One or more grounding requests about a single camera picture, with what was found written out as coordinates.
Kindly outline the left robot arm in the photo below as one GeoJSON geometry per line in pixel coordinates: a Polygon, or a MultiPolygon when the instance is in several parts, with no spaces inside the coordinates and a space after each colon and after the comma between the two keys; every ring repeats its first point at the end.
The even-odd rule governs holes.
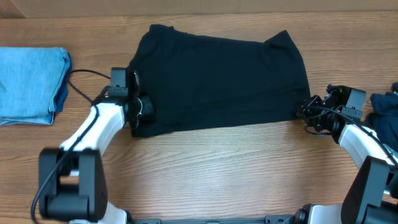
{"type": "Polygon", "coordinates": [[[150,118],[154,108],[141,93],[139,73],[114,67],[110,84],[90,101],[90,113],[78,130],[58,148],[39,155],[39,189],[30,217],[68,223],[132,223],[127,210],[108,199],[102,156],[125,124],[135,131],[140,120],[150,118]]]}

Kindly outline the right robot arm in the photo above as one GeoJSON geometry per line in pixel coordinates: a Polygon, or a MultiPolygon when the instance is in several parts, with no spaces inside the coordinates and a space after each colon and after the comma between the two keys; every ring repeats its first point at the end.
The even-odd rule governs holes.
{"type": "Polygon", "coordinates": [[[397,223],[397,156],[385,147],[374,130],[361,124],[365,91],[328,85],[327,95],[301,102],[297,116],[316,135],[330,135],[352,158],[358,173],[343,203],[307,204],[289,223],[397,223]]]}

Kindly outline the black garment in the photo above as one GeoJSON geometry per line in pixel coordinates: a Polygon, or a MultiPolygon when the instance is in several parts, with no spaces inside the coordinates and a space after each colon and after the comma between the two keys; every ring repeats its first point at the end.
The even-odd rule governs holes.
{"type": "Polygon", "coordinates": [[[310,98],[303,58],[284,30],[253,42],[153,24],[128,68],[154,107],[132,132],[138,138],[288,121],[310,98]]]}

